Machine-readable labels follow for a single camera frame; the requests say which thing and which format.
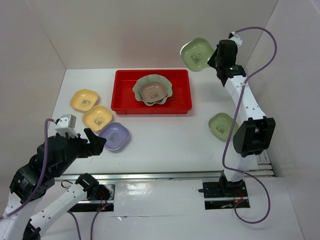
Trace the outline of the brown square panda plate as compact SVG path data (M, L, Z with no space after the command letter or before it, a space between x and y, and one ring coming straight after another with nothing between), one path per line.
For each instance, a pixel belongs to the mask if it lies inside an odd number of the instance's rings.
M158 80L143 84L140 89L142 99L147 103L155 103L164 99L168 92L163 83Z

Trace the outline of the purple square panda plate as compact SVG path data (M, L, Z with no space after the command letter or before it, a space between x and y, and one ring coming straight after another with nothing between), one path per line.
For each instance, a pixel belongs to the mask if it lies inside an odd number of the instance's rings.
M119 150L130 138L129 130L121 123L113 121L108 123L98 134L105 138L104 147L110 151Z

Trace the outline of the large green scalloped bowl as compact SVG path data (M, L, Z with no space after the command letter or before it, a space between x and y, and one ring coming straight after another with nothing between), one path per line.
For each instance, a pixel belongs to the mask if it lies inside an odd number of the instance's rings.
M148 103L146 101L143 100L141 93L140 93L140 87L148 82L152 82L152 81L160 81L161 83L163 83L163 85L165 86L166 90L167 90L167 96L158 101L158 102L154 102L154 103ZM151 107L153 105L163 105L168 98L173 96L173 85L172 83L164 76L159 75L159 74L149 74L146 76L141 77L140 79L138 79L135 83L135 85L132 88L132 91L134 92L134 97L138 102L143 102L146 106Z

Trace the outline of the yellow square panda plate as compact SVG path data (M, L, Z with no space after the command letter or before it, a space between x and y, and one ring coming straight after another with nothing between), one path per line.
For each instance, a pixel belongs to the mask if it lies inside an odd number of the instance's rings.
M113 119L112 113L103 105L96 105L82 117L82 122L94 132L102 130Z
M70 106L82 112L90 110L97 102L99 95L89 89L78 90L70 100Z

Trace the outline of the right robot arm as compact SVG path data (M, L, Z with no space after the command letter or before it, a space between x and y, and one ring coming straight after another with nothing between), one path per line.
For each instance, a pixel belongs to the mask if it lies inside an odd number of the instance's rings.
M236 105L234 120L239 128L227 138L238 156L231 163L223 162L218 190L230 196L244 185L245 172L251 163L271 143L276 122L259 107L248 84L248 77L241 65L236 64L238 45L234 40L224 39L217 44L208 65L216 70L217 77Z

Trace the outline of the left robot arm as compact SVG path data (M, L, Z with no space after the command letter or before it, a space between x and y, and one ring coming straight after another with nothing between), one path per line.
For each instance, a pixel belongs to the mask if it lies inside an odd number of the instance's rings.
M87 136L45 136L28 164L19 168L9 186L7 207L0 218L2 240L39 239L47 229L83 199L92 200L99 194L99 182L89 173L81 174L65 193L37 214L36 206L55 179L77 159L99 156L107 140L86 128Z

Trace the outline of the green square panda plate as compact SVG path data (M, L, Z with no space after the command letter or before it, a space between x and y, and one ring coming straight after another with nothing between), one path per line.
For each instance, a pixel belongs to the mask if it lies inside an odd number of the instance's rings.
M227 113L219 112L208 121L208 127L218 139L226 141L229 137L233 120Z
M209 67L208 61L214 52L214 48L206 39L198 37L181 48L180 56L190 71L200 72Z

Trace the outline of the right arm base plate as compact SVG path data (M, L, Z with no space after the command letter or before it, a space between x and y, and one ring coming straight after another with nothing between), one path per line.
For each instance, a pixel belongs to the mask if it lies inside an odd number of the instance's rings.
M247 187L243 181L226 190L222 190L218 182L203 182L198 192L203 194L206 210L233 209L236 204L238 209L250 208Z

